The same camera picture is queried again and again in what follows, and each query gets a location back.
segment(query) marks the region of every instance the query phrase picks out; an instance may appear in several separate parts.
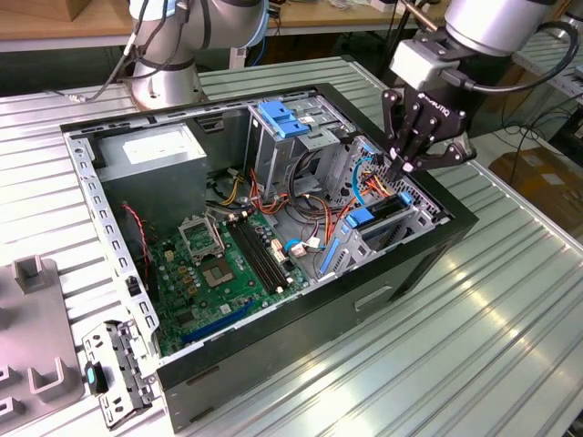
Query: blue wire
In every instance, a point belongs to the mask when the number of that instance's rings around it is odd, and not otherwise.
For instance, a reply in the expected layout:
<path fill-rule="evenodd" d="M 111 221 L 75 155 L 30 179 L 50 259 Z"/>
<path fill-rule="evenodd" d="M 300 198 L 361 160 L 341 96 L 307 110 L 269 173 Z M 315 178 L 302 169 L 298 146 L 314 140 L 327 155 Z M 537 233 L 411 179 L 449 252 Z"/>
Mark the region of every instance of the blue wire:
<path fill-rule="evenodd" d="M 361 206 L 364 206 L 364 200 L 363 197 L 361 196 L 361 192 L 358 189 L 358 167 L 361 166 L 361 164 L 364 161 L 372 161 L 372 158 L 361 158 L 356 165 L 354 166 L 354 170 L 353 170 L 353 191 L 354 191 L 354 196 L 356 197 L 356 200 L 358 200 L 358 202 L 361 204 Z"/>
<path fill-rule="evenodd" d="M 263 57 L 263 53 L 265 53 L 265 46 L 267 45 L 267 36 L 263 37 L 263 42 L 261 43 L 261 51 L 259 53 L 259 56 L 257 56 L 257 59 L 255 59 L 255 62 L 253 62 L 253 64 L 251 64 L 251 66 L 256 66 L 257 63 L 259 61 L 261 61 L 261 58 Z"/>
<path fill-rule="evenodd" d="M 300 239 L 291 239 L 290 241 L 285 243 L 285 246 L 283 246 L 283 250 L 285 250 L 286 252 L 289 252 L 290 249 L 292 248 L 292 246 L 295 246 L 296 244 L 299 244 L 301 242 L 302 241 Z"/>

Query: cardboard box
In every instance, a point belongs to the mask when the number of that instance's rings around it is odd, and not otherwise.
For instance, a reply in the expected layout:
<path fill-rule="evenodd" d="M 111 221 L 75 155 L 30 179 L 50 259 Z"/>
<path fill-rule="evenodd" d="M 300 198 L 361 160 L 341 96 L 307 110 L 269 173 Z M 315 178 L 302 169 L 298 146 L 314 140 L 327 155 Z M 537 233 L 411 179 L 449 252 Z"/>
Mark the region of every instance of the cardboard box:
<path fill-rule="evenodd" d="M 0 0 L 0 9 L 37 15 L 61 21 L 73 21 L 91 0 Z"/>
<path fill-rule="evenodd" d="M 516 153 L 490 165 L 506 183 Z M 544 147 L 520 152 L 512 188 L 576 239 L 583 236 L 583 176 Z"/>

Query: white sticker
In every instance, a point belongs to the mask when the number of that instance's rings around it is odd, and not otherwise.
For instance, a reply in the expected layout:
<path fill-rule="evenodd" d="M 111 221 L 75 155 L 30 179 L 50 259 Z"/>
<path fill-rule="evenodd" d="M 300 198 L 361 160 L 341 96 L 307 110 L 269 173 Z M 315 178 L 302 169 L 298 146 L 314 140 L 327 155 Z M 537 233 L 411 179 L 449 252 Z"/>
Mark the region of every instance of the white sticker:
<path fill-rule="evenodd" d="M 185 153 L 189 143 L 180 132 L 168 132 L 147 138 L 133 139 L 124 144 L 124 151 L 131 164 L 151 161 Z"/>
<path fill-rule="evenodd" d="M 308 241 L 306 241 L 306 244 L 311 248 L 317 249 L 320 247 L 320 239 L 317 237 L 310 237 Z"/>
<path fill-rule="evenodd" d="M 525 157 L 522 158 L 532 167 L 539 167 L 544 164 L 544 162 L 541 161 L 539 157 L 535 157 L 533 155 L 526 155 Z"/>
<path fill-rule="evenodd" d="M 563 179 L 557 176 L 555 173 L 547 173 L 542 175 L 543 178 L 550 184 L 550 185 L 563 185 Z"/>

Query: ram slot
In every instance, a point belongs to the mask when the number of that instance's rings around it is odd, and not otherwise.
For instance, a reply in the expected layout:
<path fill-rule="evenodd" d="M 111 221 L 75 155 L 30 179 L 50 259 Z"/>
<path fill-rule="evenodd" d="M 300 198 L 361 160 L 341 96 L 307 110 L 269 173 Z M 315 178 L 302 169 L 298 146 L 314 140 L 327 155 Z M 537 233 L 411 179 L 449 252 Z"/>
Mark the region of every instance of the ram slot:
<path fill-rule="evenodd" d="M 233 223 L 230 234 L 268 293 L 275 293 L 279 287 L 288 285 L 275 260 L 248 223 Z"/>

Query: motherboard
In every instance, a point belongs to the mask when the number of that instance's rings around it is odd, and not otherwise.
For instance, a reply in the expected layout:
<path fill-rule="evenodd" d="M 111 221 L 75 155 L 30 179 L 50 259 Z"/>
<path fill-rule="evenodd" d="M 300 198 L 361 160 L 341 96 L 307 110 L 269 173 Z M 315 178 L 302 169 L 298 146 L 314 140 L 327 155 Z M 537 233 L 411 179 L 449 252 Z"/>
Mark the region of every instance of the motherboard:
<path fill-rule="evenodd" d="M 279 246 L 272 242 L 277 239 L 261 213 L 237 223 L 215 223 L 210 216 L 206 220 L 149 245 L 155 268 L 151 274 L 158 280 L 153 304 L 162 356 L 309 286 L 301 269 L 275 249 Z M 267 274 L 269 266 L 277 271 Z"/>

